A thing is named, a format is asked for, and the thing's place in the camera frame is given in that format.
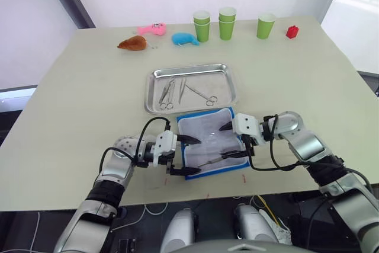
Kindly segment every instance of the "white pad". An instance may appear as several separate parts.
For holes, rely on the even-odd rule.
[[[232,120],[228,108],[215,113],[181,119],[178,123],[179,133],[196,137],[200,144],[186,146],[184,150],[185,166],[198,167],[209,160],[220,157],[220,153],[231,150],[244,150],[241,141],[232,130],[219,131],[219,128]],[[227,158],[220,162],[204,165],[202,172],[243,165],[247,157]]]

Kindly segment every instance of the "blue plush toy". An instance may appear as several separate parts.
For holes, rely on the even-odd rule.
[[[175,33],[172,35],[171,40],[174,44],[185,44],[185,43],[192,43],[195,44],[196,46],[199,45],[198,40],[196,37],[190,33]]]

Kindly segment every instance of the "pink plush toy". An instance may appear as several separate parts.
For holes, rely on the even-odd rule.
[[[152,24],[146,27],[138,27],[137,31],[139,35],[143,35],[144,33],[150,32],[150,33],[162,36],[166,33],[166,24],[158,23],[158,24]]]

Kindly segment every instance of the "white table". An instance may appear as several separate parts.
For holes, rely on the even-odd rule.
[[[146,77],[155,69],[225,63],[234,76],[235,112],[262,118],[296,111],[346,165],[379,182],[379,102],[346,56],[311,17],[278,19],[267,40],[256,21],[238,21],[230,41],[211,25],[210,41],[174,46],[171,34],[194,33],[192,24],[169,25],[147,36],[141,52],[117,49],[135,28],[79,30],[41,81],[0,148],[0,210],[76,208],[97,175],[103,150],[121,135],[138,135],[152,117],[144,110]],[[300,28],[295,39],[287,28]],[[177,130],[176,116],[168,116]],[[161,123],[148,133],[158,134]],[[295,162],[275,141],[280,164]],[[180,162],[180,151],[175,158]],[[256,148],[257,166],[271,166],[268,145]],[[136,169],[121,205],[314,190],[301,167],[288,172],[250,168],[185,181],[165,167]]]

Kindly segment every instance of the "green paper cup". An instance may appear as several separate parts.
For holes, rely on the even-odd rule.
[[[220,38],[222,40],[228,41],[232,38],[233,34],[233,28],[235,26],[235,22],[224,22],[224,21],[219,21],[219,27],[220,27]]]
[[[275,22],[275,15],[270,13],[261,14],[258,17],[258,27],[256,29],[256,36],[260,39],[267,39],[270,35],[272,26]]]
[[[207,41],[209,39],[209,26],[210,22],[207,24],[195,24],[196,36],[197,40],[201,43]]]
[[[222,22],[232,22],[236,19],[237,10],[233,7],[223,7],[219,9],[219,20]]]
[[[200,10],[194,13],[194,22],[199,25],[208,24],[210,21],[210,14],[207,11]]]

